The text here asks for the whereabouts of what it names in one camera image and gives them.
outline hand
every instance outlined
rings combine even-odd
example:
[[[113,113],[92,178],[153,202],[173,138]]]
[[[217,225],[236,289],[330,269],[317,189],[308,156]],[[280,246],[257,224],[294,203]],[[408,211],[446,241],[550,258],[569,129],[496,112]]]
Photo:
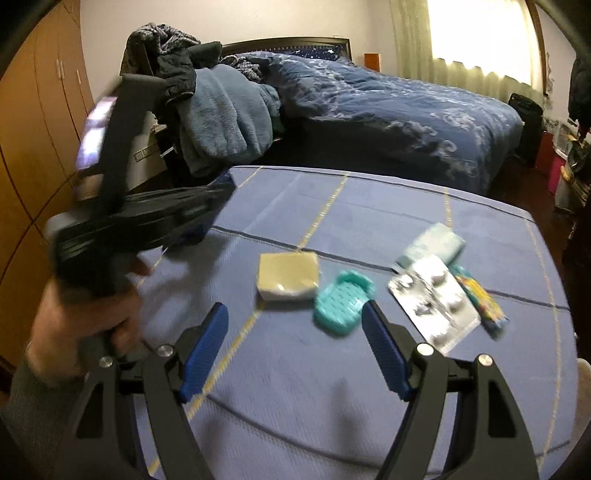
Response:
[[[150,274],[149,267],[139,259],[131,271],[142,276]],[[79,377],[85,373],[78,361],[80,341],[111,329],[111,342],[123,355],[139,340],[140,307],[140,296],[132,285],[112,297],[63,304],[57,281],[50,280],[31,328],[26,353],[29,367],[47,384]]]

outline teal plastic object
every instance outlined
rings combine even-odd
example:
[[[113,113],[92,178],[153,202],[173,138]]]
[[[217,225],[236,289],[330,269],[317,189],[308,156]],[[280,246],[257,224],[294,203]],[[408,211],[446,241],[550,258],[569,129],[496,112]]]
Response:
[[[374,283],[355,270],[342,271],[316,297],[314,316],[329,332],[348,335],[361,321],[361,309],[375,297]]]

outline headboard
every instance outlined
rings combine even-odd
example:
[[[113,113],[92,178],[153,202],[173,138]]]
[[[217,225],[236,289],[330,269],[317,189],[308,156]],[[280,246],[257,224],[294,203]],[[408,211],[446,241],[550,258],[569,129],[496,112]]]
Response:
[[[316,45],[340,46],[342,49],[342,56],[346,56],[349,60],[352,60],[349,39],[332,37],[280,37],[241,41],[224,45],[222,48],[222,57],[225,57],[226,55],[235,55],[237,53],[246,53],[248,51],[274,51]]]

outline pile of clothes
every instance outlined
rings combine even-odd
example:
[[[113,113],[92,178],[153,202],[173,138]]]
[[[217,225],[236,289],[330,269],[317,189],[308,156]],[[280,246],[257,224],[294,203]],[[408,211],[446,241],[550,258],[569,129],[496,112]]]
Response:
[[[121,73],[166,81],[155,108],[173,129],[191,174],[204,177],[260,158],[281,131],[277,91],[261,83],[260,66],[244,57],[221,58],[222,44],[202,44],[169,25],[149,23],[128,38]]]

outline table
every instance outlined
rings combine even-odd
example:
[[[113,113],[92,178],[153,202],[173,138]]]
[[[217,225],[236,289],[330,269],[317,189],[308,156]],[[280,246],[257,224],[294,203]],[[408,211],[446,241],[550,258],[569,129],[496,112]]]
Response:
[[[157,266],[140,286],[153,345],[174,342],[216,301],[229,309],[206,395],[186,409],[218,479],[375,477],[407,405],[388,391],[361,328],[335,339],[315,326],[310,303],[261,310],[258,258],[298,247],[316,251],[321,287],[341,270],[367,275],[389,320],[421,341],[386,285],[394,259],[434,222],[466,240],[460,263],[511,320],[501,341],[478,327],[450,356],[494,357],[524,416],[541,478],[550,477],[569,451],[576,350],[560,278],[527,212],[394,177],[287,167],[231,172],[239,188],[206,239],[170,256],[146,252]],[[455,401],[448,395],[431,477],[444,464]],[[141,398],[136,407],[150,473],[163,478]]]

